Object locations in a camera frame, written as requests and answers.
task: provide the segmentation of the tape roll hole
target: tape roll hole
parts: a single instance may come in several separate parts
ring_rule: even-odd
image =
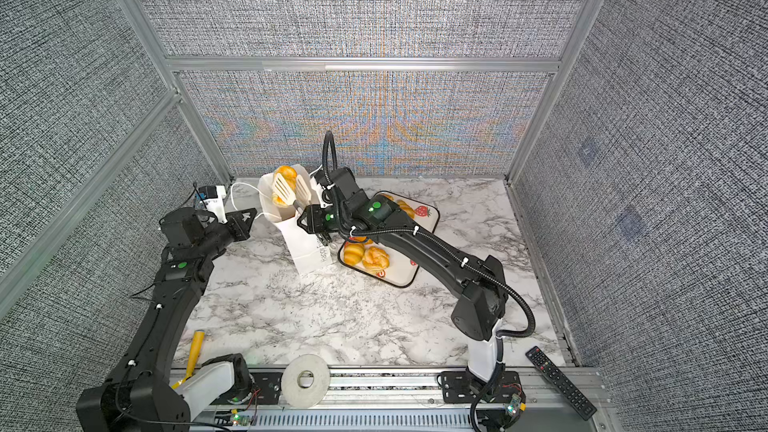
[[[314,381],[315,375],[309,370],[304,370],[301,374],[299,374],[299,378],[296,380],[296,382],[299,383],[299,387],[302,389],[308,389],[312,387],[312,383],[314,383]]]

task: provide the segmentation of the black mounting plate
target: black mounting plate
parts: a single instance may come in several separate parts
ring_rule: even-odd
[[[283,378],[283,372],[251,372],[250,376],[254,378],[254,388],[261,389],[256,396],[256,406],[259,405],[277,405],[280,400],[280,381]],[[217,398],[215,405],[232,405],[233,408],[244,407],[248,400],[243,400],[238,404],[232,404],[228,400]]]
[[[475,377],[468,371],[441,372],[440,384],[442,385],[442,400],[446,404],[471,404],[475,399],[472,392],[472,381],[475,380],[475,389],[478,388]],[[513,370],[505,370],[502,379],[498,382],[501,387],[496,387],[496,393],[486,400],[487,403],[508,404],[512,394],[518,389],[514,384],[522,388],[520,376]]]

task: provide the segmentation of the tray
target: tray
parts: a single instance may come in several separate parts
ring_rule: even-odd
[[[427,215],[417,215],[413,220],[418,224],[419,227],[425,228],[430,232],[434,232],[435,228],[437,228],[437,223],[440,221],[440,211],[437,210],[435,206],[430,206],[429,204],[418,202],[412,198],[403,197],[387,190],[381,190],[376,194],[387,194],[388,196],[391,196],[395,202],[398,200],[403,200],[414,211],[419,207],[426,207]],[[362,262],[358,263],[357,265],[346,264],[342,260],[342,253],[344,252],[343,246],[339,247],[339,251],[336,254],[339,259],[339,263],[347,268],[350,268],[351,270],[361,272],[365,275],[369,275],[370,277],[378,278],[379,280],[384,281],[390,285],[394,285],[395,287],[405,288],[413,282],[413,279],[416,277],[416,273],[419,269],[418,264],[411,261],[411,259],[406,257],[404,254],[401,254],[397,250],[389,248],[385,245],[376,244],[374,242],[371,245],[366,245],[366,249],[368,249],[368,247],[378,247],[389,254],[389,267],[377,274],[376,272],[368,272],[362,266]]]

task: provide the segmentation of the yellow tool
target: yellow tool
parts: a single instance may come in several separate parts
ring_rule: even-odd
[[[187,374],[183,379],[179,380],[176,384],[171,385],[171,388],[177,388],[182,385],[185,380],[192,377],[194,372],[194,366],[197,365],[197,358],[200,356],[200,349],[203,347],[203,339],[205,338],[204,331],[195,331],[192,336],[192,345],[190,346],[190,359],[187,360]]]

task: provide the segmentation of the white paper bag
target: white paper bag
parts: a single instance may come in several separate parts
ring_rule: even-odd
[[[310,183],[310,174],[302,166],[292,166],[296,173]],[[259,179],[259,190],[268,192],[259,194],[261,207],[267,220],[272,222],[282,233],[288,245],[293,263],[299,272],[312,272],[318,268],[333,263],[333,254],[330,248],[323,245],[317,235],[304,232],[299,227],[298,214],[293,207],[278,207],[272,202],[272,181],[274,173],[265,174]],[[319,203],[317,193],[312,191],[312,203]]]

